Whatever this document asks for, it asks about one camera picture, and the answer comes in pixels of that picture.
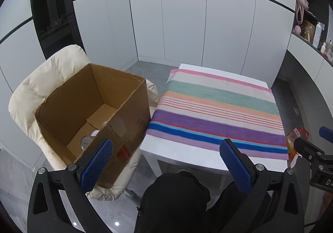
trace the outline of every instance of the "black pants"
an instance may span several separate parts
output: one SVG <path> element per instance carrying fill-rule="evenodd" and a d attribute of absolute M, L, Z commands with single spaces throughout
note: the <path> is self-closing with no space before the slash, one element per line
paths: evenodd
<path fill-rule="evenodd" d="M 134 232 L 218 233 L 245 197 L 232 182 L 206 211 L 210 194 L 195 176 L 165 173 L 144 192 Z"/>

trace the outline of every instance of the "open cardboard box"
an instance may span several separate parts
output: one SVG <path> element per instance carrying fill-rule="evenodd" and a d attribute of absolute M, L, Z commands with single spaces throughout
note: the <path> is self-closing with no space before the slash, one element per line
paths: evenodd
<path fill-rule="evenodd" d="M 45 141 L 67 165 L 96 141 L 110 139 L 113 155 L 98 181 L 109 188 L 143 140 L 150 121 L 145 78 L 88 64 L 54 90 L 35 117 Z M 100 131 L 82 150 L 81 138 L 95 130 Z"/>

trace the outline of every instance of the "cream cushioned chair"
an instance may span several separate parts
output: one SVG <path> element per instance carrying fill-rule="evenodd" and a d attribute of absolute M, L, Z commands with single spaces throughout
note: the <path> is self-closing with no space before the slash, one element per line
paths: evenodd
<path fill-rule="evenodd" d="M 67 165 L 44 140 L 35 119 L 35 111 L 56 88 L 89 63 L 90 60 L 81 47 L 67 46 L 25 78 L 9 101 L 8 110 L 12 119 L 41 148 L 54 170 L 63 170 Z M 147 92 L 152 115 L 159 97 L 156 86 L 148 80 Z M 111 188 L 96 185 L 87 196 L 97 200 L 116 200 L 130 182 L 140 157 L 138 148 Z"/>

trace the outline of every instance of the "green stripe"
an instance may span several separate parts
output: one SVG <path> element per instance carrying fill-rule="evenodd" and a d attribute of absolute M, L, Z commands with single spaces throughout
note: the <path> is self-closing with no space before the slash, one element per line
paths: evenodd
<path fill-rule="evenodd" d="M 183 95 L 195 96 L 197 98 L 214 100 L 217 102 L 245 107 L 273 115 L 279 115 L 279 110 L 277 109 L 275 103 L 254 98 L 252 96 L 175 80 L 169 81 L 167 86 L 167 90 Z"/>

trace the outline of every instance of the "black glass panel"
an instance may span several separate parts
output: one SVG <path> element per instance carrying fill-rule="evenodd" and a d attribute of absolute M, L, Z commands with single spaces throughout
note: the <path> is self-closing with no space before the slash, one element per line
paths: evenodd
<path fill-rule="evenodd" d="M 31 0 L 31 10 L 46 59 L 67 45 L 84 49 L 73 0 Z"/>

